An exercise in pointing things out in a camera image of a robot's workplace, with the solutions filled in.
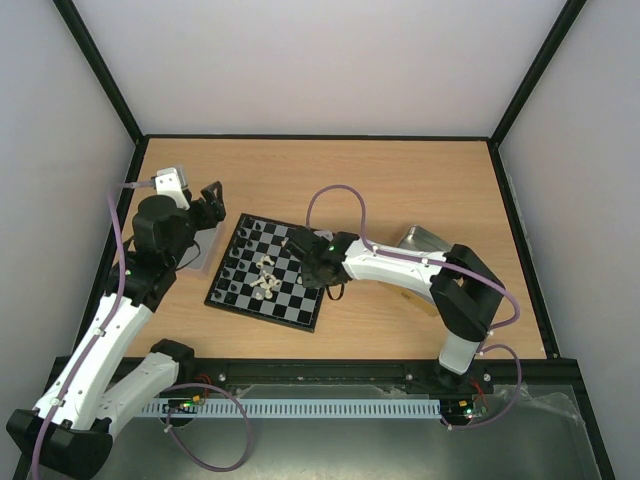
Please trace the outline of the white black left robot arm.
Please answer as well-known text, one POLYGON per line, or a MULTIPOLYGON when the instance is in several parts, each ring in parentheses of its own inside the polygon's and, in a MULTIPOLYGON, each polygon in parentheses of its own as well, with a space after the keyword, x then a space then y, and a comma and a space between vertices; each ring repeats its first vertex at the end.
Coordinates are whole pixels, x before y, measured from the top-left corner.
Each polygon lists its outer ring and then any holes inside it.
POLYGON ((153 195, 122 238, 114 196, 107 196, 117 262, 89 326, 59 376, 30 409, 15 410, 6 430, 30 459, 32 478, 48 468, 91 479, 103 467, 122 428, 153 397, 194 376, 195 352, 172 340, 156 343, 122 380, 112 380, 124 354, 177 279, 196 234, 226 217, 220 182, 194 199, 182 183, 157 175, 153 195))

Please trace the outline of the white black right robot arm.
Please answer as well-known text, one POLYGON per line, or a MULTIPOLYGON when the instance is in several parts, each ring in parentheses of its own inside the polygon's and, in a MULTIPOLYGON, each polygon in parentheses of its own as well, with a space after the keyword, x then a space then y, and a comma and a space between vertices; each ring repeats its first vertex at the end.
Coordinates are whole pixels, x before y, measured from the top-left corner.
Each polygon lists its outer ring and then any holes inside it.
POLYGON ((506 296, 504 285, 470 248, 407 250, 354 233, 321 234, 299 226, 284 249, 299 262, 306 288, 376 281, 428 299, 447 329, 434 373, 438 384, 455 392, 470 381, 471 363, 506 296))

